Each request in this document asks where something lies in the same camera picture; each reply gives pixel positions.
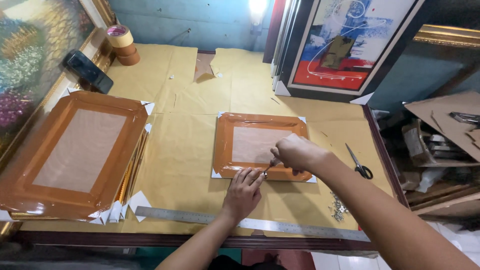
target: left hand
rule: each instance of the left hand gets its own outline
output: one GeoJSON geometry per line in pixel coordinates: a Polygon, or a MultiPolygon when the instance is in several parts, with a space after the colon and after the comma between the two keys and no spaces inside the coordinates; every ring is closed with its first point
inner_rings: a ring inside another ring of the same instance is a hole
{"type": "Polygon", "coordinates": [[[236,226],[257,207],[262,198],[259,187],[265,178],[264,174],[260,172],[260,176],[253,181],[258,172],[258,169],[252,170],[251,168],[237,172],[228,187],[219,216],[227,217],[236,226]]]}

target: packing tape roll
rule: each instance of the packing tape roll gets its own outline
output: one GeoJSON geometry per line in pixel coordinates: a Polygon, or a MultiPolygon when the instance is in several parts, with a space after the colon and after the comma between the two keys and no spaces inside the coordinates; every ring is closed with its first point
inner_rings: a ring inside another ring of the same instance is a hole
{"type": "Polygon", "coordinates": [[[124,25],[114,25],[107,28],[107,39],[116,48],[123,48],[133,43],[130,29],[124,25]]]}
{"type": "Polygon", "coordinates": [[[122,48],[113,47],[113,50],[118,56],[127,57],[134,54],[137,49],[135,48],[135,44],[131,43],[130,45],[122,48]]]}
{"type": "Polygon", "coordinates": [[[117,55],[117,59],[119,60],[120,64],[124,66],[133,66],[136,63],[140,62],[140,54],[138,54],[137,49],[135,49],[134,54],[130,56],[117,55]]]}

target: black phone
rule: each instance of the black phone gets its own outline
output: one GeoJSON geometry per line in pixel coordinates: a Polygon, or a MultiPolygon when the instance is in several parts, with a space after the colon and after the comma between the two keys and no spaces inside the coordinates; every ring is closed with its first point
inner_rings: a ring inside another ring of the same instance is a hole
{"type": "Polygon", "coordinates": [[[69,52],[64,59],[64,64],[103,94],[108,94],[113,86],[112,79],[79,50],[74,49],[69,52]]]}

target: black scissors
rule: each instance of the black scissors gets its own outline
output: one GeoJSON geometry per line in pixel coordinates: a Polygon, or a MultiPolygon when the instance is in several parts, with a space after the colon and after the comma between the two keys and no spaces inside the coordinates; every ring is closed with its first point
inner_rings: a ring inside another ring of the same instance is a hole
{"type": "Polygon", "coordinates": [[[365,167],[365,166],[362,166],[357,157],[353,154],[352,150],[350,149],[350,147],[348,147],[348,144],[345,144],[347,146],[347,149],[348,151],[350,152],[350,155],[352,155],[352,158],[353,158],[353,161],[355,161],[355,163],[357,164],[357,166],[355,167],[355,171],[356,172],[359,172],[360,175],[363,177],[363,178],[366,178],[366,179],[372,179],[373,178],[373,173],[372,171],[370,171],[369,168],[365,167]]]}

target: painting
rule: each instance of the painting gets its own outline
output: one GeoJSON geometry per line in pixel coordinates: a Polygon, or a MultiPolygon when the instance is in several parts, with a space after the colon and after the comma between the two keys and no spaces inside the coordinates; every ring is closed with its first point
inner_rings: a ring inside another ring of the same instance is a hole
{"type": "Polygon", "coordinates": [[[359,92],[414,2],[320,0],[292,83],[359,92]]]}
{"type": "Polygon", "coordinates": [[[64,77],[96,26],[79,0],[0,1],[0,156],[64,77]]]}

